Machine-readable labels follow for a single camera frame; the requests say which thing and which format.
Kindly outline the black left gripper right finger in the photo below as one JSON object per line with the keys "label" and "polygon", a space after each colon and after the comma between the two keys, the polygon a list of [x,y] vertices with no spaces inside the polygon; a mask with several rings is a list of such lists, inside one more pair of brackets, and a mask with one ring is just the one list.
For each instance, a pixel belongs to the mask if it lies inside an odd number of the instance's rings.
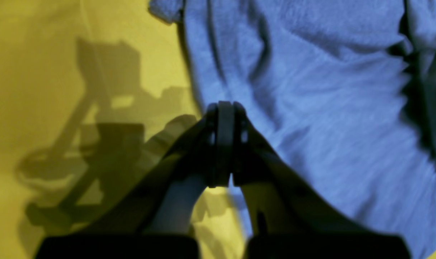
{"label": "black left gripper right finger", "polygon": [[398,236],[350,220],[285,164],[238,102],[218,103],[218,185],[232,180],[253,237],[246,259],[409,259]]}

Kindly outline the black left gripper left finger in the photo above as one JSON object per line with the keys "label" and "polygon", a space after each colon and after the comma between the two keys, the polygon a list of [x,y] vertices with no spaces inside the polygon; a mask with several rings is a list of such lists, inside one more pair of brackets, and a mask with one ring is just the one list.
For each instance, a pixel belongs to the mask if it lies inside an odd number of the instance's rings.
{"label": "black left gripper left finger", "polygon": [[75,234],[46,238],[37,259],[198,259],[194,205],[218,186],[218,104],[107,213]]}

